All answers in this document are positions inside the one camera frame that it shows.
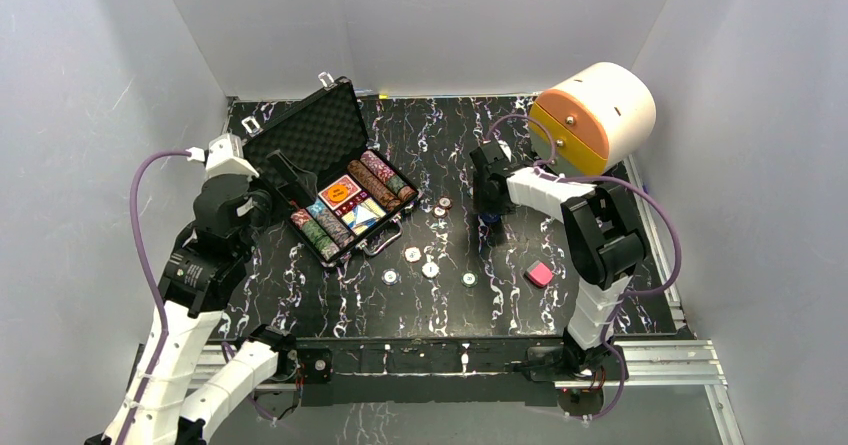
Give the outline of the blue small blind button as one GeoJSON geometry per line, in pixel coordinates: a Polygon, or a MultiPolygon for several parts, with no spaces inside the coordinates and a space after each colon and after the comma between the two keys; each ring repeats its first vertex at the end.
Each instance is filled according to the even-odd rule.
{"type": "Polygon", "coordinates": [[[495,224],[501,221],[501,216],[498,214],[480,213],[479,218],[486,224],[495,224]]]}

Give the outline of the grey white poker chip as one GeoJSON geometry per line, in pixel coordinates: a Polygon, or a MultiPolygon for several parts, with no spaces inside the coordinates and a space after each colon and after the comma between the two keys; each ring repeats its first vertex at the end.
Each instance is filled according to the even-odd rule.
{"type": "Polygon", "coordinates": [[[421,273],[427,279],[434,279],[439,275],[440,268],[436,263],[428,261],[422,265],[421,273]]]}

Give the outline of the black poker chip case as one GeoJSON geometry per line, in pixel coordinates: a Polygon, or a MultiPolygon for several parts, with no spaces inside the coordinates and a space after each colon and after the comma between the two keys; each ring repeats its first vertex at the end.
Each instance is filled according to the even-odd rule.
{"type": "Polygon", "coordinates": [[[322,86],[318,91],[290,104],[277,117],[256,110],[236,120],[231,129],[242,137],[246,159],[259,171],[262,185],[274,197],[276,214],[294,229],[323,266],[334,267],[347,260],[355,251],[369,257],[379,254],[390,243],[388,240],[380,241],[379,234],[390,226],[399,227],[403,217],[412,211],[420,192],[396,165],[371,146],[352,82],[346,77],[332,79],[328,74],[322,74],[320,80],[322,86]],[[350,175],[348,163],[352,160],[360,161],[361,155],[367,150],[387,162],[416,190],[416,195],[410,200],[400,200],[401,206],[393,212],[385,210],[385,217],[364,234],[357,236],[352,233],[355,240],[351,244],[344,249],[340,248],[339,253],[330,260],[324,260],[290,218],[292,213],[300,209],[307,210],[307,207],[292,206],[277,189],[280,176],[266,159],[268,154],[276,150],[295,165],[317,175],[317,199],[320,199],[320,190],[342,175],[350,175]]]}

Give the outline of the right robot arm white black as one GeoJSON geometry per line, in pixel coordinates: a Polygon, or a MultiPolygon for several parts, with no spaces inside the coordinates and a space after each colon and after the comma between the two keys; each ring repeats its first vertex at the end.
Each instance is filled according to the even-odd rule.
{"type": "Polygon", "coordinates": [[[474,207],[482,219],[497,221],[524,206],[563,225],[578,275],[575,309],[562,351],[540,364],[577,379],[590,378],[611,353],[614,317],[647,256],[647,240],[627,187],[610,177],[590,183],[520,165],[494,142],[475,148],[470,158],[474,207]]]}

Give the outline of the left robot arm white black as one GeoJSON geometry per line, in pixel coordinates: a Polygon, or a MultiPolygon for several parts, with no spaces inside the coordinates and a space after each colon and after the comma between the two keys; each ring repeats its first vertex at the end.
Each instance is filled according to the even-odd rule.
{"type": "Polygon", "coordinates": [[[296,339],[261,325],[199,388],[190,388],[202,352],[237,285],[247,276],[255,240],[271,215],[272,199],[255,186],[259,173],[238,149],[191,148],[182,157],[204,165],[194,219],[177,236],[162,274],[154,277],[143,242],[138,195],[157,152],[136,170],[129,211],[139,262],[154,301],[147,341],[115,417],[89,444],[207,444],[229,415],[273,380],[295,387],[302,403],[306,365],[296,339]]]}

